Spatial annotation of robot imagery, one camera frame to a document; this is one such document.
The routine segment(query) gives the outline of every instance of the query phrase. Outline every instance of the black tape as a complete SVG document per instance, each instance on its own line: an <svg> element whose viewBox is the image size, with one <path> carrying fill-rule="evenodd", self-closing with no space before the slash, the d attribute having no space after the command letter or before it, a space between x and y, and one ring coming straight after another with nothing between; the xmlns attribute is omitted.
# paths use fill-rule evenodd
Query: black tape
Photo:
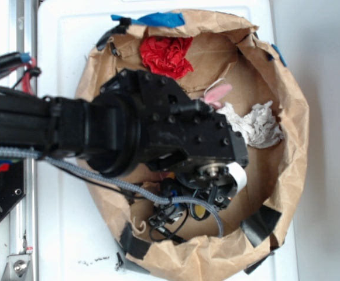
<svg viewBox="0 0 340 281"><path fill-rule="evenodd" d="M124 252L136 259L143 259L148 252L151 243L133 236L132 225L127 223L119 241Z"/></svg>
<svg viewBox="0 0 340 281"><path fill-rule="evenodd" d="M273 232L280 216L280 212L263 205L242 221L240 227L255 248Z"/></svg>
<svg viewBox="0 0 340 281"><path fill-rule="evenodd" d="M131 262L129 259L126 259L123 249L119 246L119 252L116 253L116 256L118 258L118 262L116 263L116 271L120 269L125 270L131 270L134 272L142 273L142 274L150 274L150 271L146 270L145 268L142 268L138 264Z"/></svg>
<svg viewBox="0 0 340 281"><path fill-rule="evenodd" d="M275 253L271 252L267 256L265 256L263 259L257 261L256 263L248 266L246 269L244 269L244 272L249 275L251 274L254 270L256 270L269 256L273 256Z"/></svg>
<svg viewBox="0 0 340 281"><path fill-rule="evenodd" d="M107 31L97 42L96 47L97 50L102 51L107 44L109 38L114 34L126 34L128 26L130 26L132 20L130 18L121 18L119 20L119 25Z"/></svg>

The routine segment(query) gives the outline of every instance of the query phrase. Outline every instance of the red tissue paper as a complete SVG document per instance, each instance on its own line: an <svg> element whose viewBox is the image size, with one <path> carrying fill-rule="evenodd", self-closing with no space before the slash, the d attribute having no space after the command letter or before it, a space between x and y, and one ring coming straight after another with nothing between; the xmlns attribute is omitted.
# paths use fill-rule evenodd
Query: red tissue paper
<svg viewBox="0 0 340 281"><path fill-rule="evenodd" d="M188 71L193 71L192 65L185 59L192 40L192 37L148 37L140 46L142 63L149 66L152 73L180 79Z"/></svg>

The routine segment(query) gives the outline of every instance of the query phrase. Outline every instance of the crumpled white paper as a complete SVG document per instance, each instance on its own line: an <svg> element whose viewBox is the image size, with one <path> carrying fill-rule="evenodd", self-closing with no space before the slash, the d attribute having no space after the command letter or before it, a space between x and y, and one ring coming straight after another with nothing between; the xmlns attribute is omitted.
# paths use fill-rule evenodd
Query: crumpled white paper
<svg viewBox="0 0 340 281"><path fill-rule="evenodd" d="M217 113L226 115L227 121L235 132L240 132L245 143L254 148L269 148L277 145L284 135L273 116L272 101L256 104L252 111L240 117L236 114L232 104L225 103L225 106L217 110Z"/></svg>

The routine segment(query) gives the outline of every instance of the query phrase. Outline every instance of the red wire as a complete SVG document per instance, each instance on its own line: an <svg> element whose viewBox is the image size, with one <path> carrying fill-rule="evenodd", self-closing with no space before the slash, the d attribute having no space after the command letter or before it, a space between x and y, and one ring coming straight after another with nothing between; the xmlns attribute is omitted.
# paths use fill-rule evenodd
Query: red wire
<svg viewBox="0 0 340 281"><path fill-rule="evenodd" d="M22 79L22 88L23 88L23 92L26 92L30 95L34 95L34 92L32 90L32 87L30 86L30 74L28 72L29 69L31 69L32 67L36 66L36 59L35 58L31 58L30 59L31 63L25 63L24 65L26 66L26 73L23 76Z"/></svg>

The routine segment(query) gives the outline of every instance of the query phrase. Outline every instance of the brown paper bag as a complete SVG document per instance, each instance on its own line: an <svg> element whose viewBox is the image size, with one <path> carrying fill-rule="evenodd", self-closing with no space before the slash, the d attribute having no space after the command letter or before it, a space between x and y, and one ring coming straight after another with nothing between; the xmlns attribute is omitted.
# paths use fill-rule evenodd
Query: brown paper bag
<svg viewBox="0 0 340 281"><path fill-rule="evenodd" d="M308 105L278 53L254 35L258 29L244 18L219 12L181 10L186 25L179 28L153 28L131 25L126 35L114 35L103 50L94 48L77 90L77 97L91 101L99 88L123 68L145 69L139 53L148 36L193 37L186 59L194 72L177 80L191 98L219 77L233 85L224 98L241 116L256 103L273 101L273 113L284 133L284 140L267 149L248 147L248 185L221 211L224 237L216 238L217 225L188 219L179 236L188 242L148 244L143 255L126 254L151 274L168 280L224 280L282 246L300 199L307 167ZM140 183L160 180L160 175L141 165L127 180ZM131 225L138 243L150 241L146 220L153 204L138 201L131 206L116 193L90 186L90 192L117 241ZM247 237L244 222L265 221L266 210L274 210L275 224L267 238Z"/></svg>

